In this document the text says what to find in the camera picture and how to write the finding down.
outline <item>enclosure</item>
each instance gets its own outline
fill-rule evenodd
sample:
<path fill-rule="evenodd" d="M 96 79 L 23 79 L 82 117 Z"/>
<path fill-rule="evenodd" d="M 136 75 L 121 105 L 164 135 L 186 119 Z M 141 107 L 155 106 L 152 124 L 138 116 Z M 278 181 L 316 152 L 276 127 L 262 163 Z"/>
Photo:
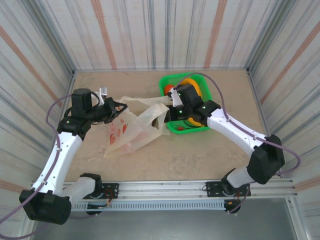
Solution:
<path fill-rule="evenodd" d="M 302 159 L 290 174 L 253 183 L 237 216 L 194 209 L 105 212 L 51 224 L 30 239 L 320 240 L 319 0 L 3 0 L 0 10 L 1 218 L 20 204 L 21 191 L 30 190 L 52 151 L 49 107 L 78 88 L 106 86 L 115 100 L 153 98 L 161 96 L 164 76 L 205 73 L 221 88 L 230 115 L 277 135 Z M 49 122 L 57 127 L 70 104 L 60 101 Z M 154 188 L 148 196 L 162 201 L 170 196 L 163 185 L 200 201 L 203 183 L 249 161 L 213 130 L 171 132 L 121 157 L 104 157 L 107 142 L 106 125 L 92 126 L 66 186 L 89 172 L 126 186 L 122 193 L 119 188 L 124 200 L 145 201 Z M 297 163 L 290 153 L 284 158 L 284 171 Z M 23 236 L 40 225 L 21 209 L 0 233 Z"/>

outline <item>green plastic basket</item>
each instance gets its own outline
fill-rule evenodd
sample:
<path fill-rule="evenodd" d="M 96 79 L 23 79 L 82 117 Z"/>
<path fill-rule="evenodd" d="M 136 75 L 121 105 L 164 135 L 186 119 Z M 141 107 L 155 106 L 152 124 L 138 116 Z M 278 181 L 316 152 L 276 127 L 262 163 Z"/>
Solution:
<path fill-rule="evenodd" d="M 161 78 L 159 81 L 159 89 L 160 89 L 161 96 L 165 95 L 164 89 L 168 84 L 172 84 L 175 86 L 176 84 L 179 83 L 180 80 L 182 80 L 186 75 L 190 73 L 191 72 L 172 74 L 172 75 L 167 75 Z M 207 100 L 212 100 L 205 78 L 202 75 L 197 75 L 197 74 L 190 76 L 190 78 L 193 79 L 199 85 L 199 88 L 202 93 L 202 100 L 204 102 Z M 192 126 L 192 124 L 188 120 L 185 120 L 185 121 L 188 125 Z M 200 132 L 200 131 L 205 131 L 210 129 L 207 126 L 189 127 L 184 123 L 183 120 L 171 121 L 171 122 L 168 122 L 166 125 L 168 129 L 175 134 L 188 134 L 188 133 L 195 133 L 195 132 Z M 178 130 L 178 127 L 183 127 L 184 130 Z"/>

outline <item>beige floor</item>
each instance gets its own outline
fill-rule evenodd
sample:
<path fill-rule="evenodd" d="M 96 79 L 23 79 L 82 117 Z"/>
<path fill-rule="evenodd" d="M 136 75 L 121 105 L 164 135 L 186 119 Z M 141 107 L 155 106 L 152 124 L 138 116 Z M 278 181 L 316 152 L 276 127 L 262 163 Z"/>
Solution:
<path fill-rule="evenodd" d="M 221 88 L 230 115 L 255 131 L 263 132 L 257 107 L 244 70 L 208 70 Z M 122 96 L 160 96 L 158 82 L 175 71 L 133 71 L 78 73 L 74 89 L 97 91 L 108 87 L 114 100 Z M 212 83 L 207 82 L 213 100 L 221 103 Z M 249 157 L 217 131 L 160 136 L 138 151 L 116 158 L 104 158 L 107 133 L 104 124 L 87 133 L 67 173 L 76 181 L 82 173 L 100 174 L 103 181 L 153 181 L 219 179 L 232 168 L 247 165 Z"/>

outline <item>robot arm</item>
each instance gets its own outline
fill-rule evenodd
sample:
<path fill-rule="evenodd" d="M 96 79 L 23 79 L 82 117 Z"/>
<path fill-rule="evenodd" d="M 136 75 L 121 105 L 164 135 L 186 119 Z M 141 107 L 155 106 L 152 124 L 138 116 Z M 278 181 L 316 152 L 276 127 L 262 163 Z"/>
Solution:
<path fill-rule="evenodd" d="M 95 106 L 92 106 L 92 95 L 98 99 L 98 104 Z M 104 87 L 100 88 L 98 94 L 85 88 L 76 89 L 71 95 L 71 102 L 72 107 L 65 112 L 57 128 L 60 148 L 56 142 L 40 177 L 32 185 L 31 190 L 23 190 L 19 196 L 20 202 L 23 203 L 44 183 L 39 192 L 23 207 L 31 220 L 64 224 L 74 204 L 86 195 L 97 197 L 101 194 L 102 181 L 99 175 L 84 173 L 77 182 L 63 189 L 65 177 L 91 124 L 111 123 L 127 108 L 127 105 L 107 97 L 107 90 Z M 59 157 L 51 171 L 57 151 Z"/>
<path fill-rule="evenodd" d="M 248 166 L 232 169 L 222 178 L 222 187 L 232 195 L 242 185 L 257 182 L 266 184 L 269 179 L 285 164 L 283 151 L 258 139 L 281 145 L 280 139 L 258 133 L 227 114 L 214 101 L 203 102 L 195 88 L 179 85 L 170 90 L 172 106 L 166 115 L 166 122 L 193 118 L 211 129 L 217 130 L 241 147 L 250 157 Z"/>

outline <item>white plastic bag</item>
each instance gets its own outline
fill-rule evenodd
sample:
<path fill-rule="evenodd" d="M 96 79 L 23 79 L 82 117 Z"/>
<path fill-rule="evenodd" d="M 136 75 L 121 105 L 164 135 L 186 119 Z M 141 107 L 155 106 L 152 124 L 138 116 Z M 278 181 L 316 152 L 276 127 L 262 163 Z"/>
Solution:
<path fill-rule="evenodd" d="M 107 125 L 108 143 L 105 158 L 133 153 L 161 135 L 169 135 L 164 120 L 172 104 L 168 96 L 154 98 L 122 97 L 116 102 L 128 105 L 116 119 Z"/>

